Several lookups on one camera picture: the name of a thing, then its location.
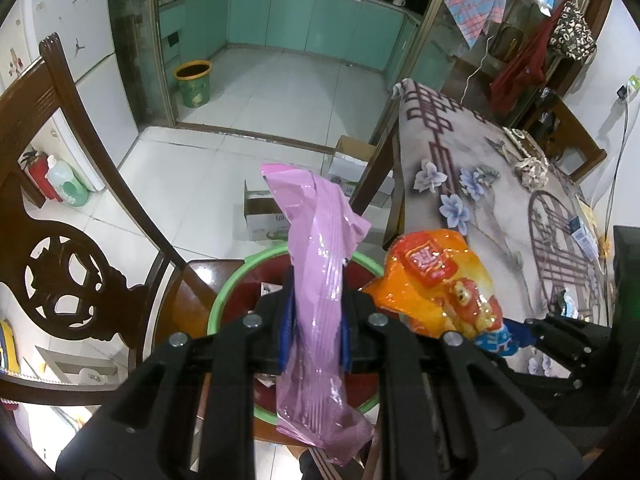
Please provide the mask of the orange plastic snack bag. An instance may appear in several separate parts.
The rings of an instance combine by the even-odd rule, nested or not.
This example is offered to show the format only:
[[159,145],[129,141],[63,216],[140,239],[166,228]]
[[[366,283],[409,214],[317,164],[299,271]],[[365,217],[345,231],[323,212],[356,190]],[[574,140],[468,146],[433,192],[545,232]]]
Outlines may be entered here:
[[506,329],[492,279],[457,231],[398,237],[384,274],[363,287],[381,309],[405,315],[410,328],[438,338],[458,332],[469,340]]

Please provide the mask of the blue white milk carton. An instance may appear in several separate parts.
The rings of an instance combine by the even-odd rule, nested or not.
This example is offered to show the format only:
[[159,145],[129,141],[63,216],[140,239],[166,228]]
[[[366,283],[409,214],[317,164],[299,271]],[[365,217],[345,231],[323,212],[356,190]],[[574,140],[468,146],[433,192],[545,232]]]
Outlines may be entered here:
[[588,226],[582,222],[582,219],[578,216],[574,217],[570,220],[568,228],[570,229],[570,236],[585,257],[590,261],[597,261],[599,259],[597,239],[592,235]]

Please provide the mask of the pink plastic bag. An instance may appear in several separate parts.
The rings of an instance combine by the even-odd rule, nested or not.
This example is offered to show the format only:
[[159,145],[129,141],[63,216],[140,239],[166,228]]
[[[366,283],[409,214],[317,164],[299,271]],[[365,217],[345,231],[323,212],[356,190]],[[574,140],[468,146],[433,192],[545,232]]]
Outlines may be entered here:
[[[311,291],[316,272],[327,285],[342,284],[345,263],[367,235],[369,222],[352,211],[337,184],[310,170],[265,164],[262,176],[290,222],[288,253],[306,280],[303,291]],[[343,313],[342,306],[320,312],[321,318],[294,338],[296,356],[277,379],[278,429],[343,466],[372,438],[373,427],[348,405],[335,353],[320,340],[329,335],[326,323],[333,313]]]

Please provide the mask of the newspaper ball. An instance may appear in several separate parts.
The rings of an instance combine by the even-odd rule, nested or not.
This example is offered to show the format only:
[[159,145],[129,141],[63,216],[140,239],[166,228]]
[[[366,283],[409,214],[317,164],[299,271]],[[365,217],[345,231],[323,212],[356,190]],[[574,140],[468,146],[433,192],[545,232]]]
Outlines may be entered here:
[[534,192],[542,190],[549,181],[549,165],[545,159],[529,157],[517,162],[514,171],[520,179],[521,185]]

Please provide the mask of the green yellow trash bin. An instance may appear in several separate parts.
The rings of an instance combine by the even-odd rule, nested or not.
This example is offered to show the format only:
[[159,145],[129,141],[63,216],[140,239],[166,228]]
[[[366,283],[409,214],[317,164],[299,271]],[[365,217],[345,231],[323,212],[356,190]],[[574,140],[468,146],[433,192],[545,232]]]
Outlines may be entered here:
[[209,101],[210,72],[213,65],[207,60],[194,60],[174,70],[175,80],[185,107],[197,108]]

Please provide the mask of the red green plastic basin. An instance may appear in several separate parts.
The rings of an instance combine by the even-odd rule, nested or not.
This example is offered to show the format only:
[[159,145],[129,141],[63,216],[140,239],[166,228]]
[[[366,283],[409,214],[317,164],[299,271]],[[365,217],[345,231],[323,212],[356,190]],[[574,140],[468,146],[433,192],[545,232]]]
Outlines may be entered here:
[[[322,307],[345,307],[350,301],[349,294],[382,275],[382,266],[361,252],[354,252],[342,271],[342,284],[327,285],[326,278],[316,272],[311,278],[311,291],[304,292],[306,280],[295,270],[288,248],[274,246],[246,258],[226,279],[209,312],[207,333],[216,334],[221,327],[247,315],[250,308],[257,308],[264,301],[262,284],[279,285],[281,289],[273,295],[283,310],[276,316],[274,353],[276,370],[283,372],[288,361],[296,356],[294,338],[302,334],[304,327],[311,328],[312,323],[321,318]],[[347,324],[347,314],[333,313],[326,323],[330,333],[320,340],[335,353],[333,359],[344,375],[348,404],[366,414],[378,405],[378,380],[371,374],[353,375],[350,372],[355,365],[357,345],[352,338],[357,331]]]

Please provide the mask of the wooden chair left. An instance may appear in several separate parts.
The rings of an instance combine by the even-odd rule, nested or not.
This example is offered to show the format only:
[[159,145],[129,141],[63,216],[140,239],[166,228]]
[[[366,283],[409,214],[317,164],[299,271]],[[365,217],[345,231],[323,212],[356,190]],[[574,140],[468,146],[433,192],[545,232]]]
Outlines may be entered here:
[[[119,337],[131,372],[142,363],[147,341],[159,344],[178,330],[192,337],[205,334],[231,264],[180,256],[108,156],[81,102],[60,37],[44,38],[39,52],[1,99],[1,283],[35,326],[55,338]],[[142,283],[128,284],[85,232],[26,212],[23,194],[29,184],[17,159],[55,113],[70,120],[90,164],[154,245],[156,255]]]

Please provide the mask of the wooden chair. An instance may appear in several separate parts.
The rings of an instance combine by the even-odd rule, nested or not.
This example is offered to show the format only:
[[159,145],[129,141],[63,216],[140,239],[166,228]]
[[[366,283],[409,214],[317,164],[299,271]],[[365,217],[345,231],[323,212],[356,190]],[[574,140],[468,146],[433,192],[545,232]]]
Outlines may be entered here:
[[[192,337],[205,334],[231,264],[180,256],[108,156],[81,102],[60,37],[44,38],[39,52],[1,99],[1,283],[35,326],[55,338],[119,337],[131,372],[142,363],[147,341],[159,344],[178,330]],[[23,194],[29,184],[17,159],[55,113],[70,120],[90,164],[154,245],[156,255],[142,283],[128,284],[85,232],[26,212]]]
[[575,183],[585,180],[608,157],[562,99],[548,88],[535,94],[521,126],[550,162],[560,162],[569,152],[577,153],[580,163],[568,172]]

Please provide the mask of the open cardboard box floor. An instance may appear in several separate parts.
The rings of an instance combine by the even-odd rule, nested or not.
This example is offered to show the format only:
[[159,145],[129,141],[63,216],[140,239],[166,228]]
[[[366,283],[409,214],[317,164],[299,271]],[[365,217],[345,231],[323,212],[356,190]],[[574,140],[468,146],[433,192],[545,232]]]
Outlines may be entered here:
[[244,182],[243,216],[251,240],[288,239],[290,222],[269,190],[250,190]]

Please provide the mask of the wooden chair far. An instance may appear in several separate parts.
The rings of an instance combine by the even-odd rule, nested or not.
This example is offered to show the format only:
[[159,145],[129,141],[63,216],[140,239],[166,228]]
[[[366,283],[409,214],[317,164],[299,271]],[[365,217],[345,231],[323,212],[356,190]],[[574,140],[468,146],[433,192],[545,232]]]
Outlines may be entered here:
[[575,183],[585,180],[608,157],[562,99],[548,88],[535,94],[521,126],[550,162],[560,162],[569,152],[577,153],[580,163],[568,172]]

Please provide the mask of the green detergent bottle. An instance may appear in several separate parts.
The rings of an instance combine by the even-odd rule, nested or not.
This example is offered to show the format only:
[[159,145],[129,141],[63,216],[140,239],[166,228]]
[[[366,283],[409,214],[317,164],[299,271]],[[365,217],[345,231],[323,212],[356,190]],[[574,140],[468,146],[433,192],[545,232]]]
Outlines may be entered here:
[[49,155],[47,166],[46,178],[64,203],[72,207],[82,207],[88,203],[88,188],[77,179],[73,168],[67,162]]

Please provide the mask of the red hanging garment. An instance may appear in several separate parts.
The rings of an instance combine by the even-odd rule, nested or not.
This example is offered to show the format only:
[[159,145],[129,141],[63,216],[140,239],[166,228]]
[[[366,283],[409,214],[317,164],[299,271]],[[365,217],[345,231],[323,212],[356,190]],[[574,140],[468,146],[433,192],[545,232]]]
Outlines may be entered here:
[[558,24],[563,6],[572,0],[561,0],[550,18],[543,20],[516,57],[490,84],[489,104],[497,115],[506,115],[520,95],[529,87],[546,80],[546,58],[550,36]]

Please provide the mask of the red fire extinguisher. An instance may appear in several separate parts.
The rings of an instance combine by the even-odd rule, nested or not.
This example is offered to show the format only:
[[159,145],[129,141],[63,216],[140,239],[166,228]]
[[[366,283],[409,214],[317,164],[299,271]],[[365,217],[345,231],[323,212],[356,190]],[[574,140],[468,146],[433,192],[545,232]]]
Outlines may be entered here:
[[22,155],[20,164],[47,200],[55,200],[58,203],[62,203],[61,196],[55,192],[54,187],[47,179],[49,170],[47,159],[48,155],[46,153],[27,150]]

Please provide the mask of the patterned hanging bag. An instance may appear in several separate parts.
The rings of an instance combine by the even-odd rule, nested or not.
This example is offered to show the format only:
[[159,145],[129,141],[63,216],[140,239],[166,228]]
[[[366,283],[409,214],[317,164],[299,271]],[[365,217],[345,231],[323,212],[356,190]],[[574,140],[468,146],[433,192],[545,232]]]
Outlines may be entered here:
[[596,53],[596,40],[574,1],[567,1],[562,7],[550,35],[548,47],[562,58],[579,63],[587,62]]

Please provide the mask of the white refrigerator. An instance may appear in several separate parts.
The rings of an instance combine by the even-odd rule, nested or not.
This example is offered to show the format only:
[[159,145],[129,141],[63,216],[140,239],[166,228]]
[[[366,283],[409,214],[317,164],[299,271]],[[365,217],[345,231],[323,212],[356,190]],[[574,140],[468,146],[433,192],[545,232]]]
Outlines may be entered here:
[[1,88],[40,57],[58,36],[82,105],[118,166],[138,137],[117,63],[107,0],[16,0],[1,24]]

